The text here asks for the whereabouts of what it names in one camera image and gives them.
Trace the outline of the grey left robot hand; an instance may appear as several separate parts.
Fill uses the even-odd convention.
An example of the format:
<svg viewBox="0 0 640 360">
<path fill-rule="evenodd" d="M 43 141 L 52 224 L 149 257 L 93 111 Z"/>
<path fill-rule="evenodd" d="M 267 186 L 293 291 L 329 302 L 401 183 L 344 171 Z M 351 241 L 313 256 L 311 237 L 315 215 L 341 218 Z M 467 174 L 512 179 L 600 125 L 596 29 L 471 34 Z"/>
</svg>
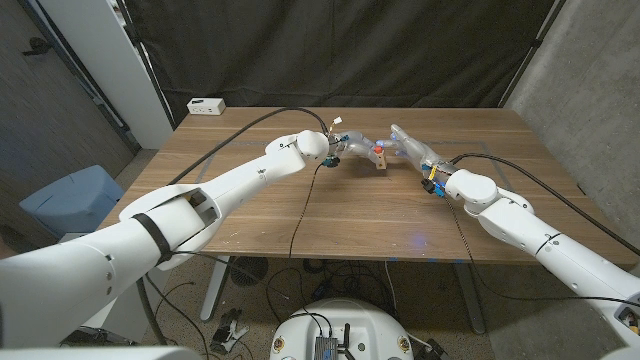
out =
<svg viewBox="0 0 640 360">
<path fill-rule="evenodd" d="M 375 151 L 376 144 L 366 138 L 361 132 L 346 131 L 333 133 L 328 137 L 329 152 L 323 165 L 329 168 L 337 167 L 342 157 L 355 155 L 367 158 L 376 165 L 377 169 L 386 168 L 384 155 Z"/>
</svg>

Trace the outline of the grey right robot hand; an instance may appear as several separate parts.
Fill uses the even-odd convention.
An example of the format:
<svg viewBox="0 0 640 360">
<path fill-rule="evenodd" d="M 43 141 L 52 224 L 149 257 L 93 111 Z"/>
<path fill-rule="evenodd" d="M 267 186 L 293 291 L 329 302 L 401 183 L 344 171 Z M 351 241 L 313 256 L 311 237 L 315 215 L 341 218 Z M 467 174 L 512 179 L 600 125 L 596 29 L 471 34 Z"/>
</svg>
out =
<svg viewBox="0 0 640 360">
<path fill-rule="evenodd" d="M 395 149 L 429 180 L 445 183 L 458 168 L 445 161 L 427 144 L 411 137 L 399 125 L 392 124 L 390 139 L 377 140 L 375 144 L 384 149 Z"/>
</svg>

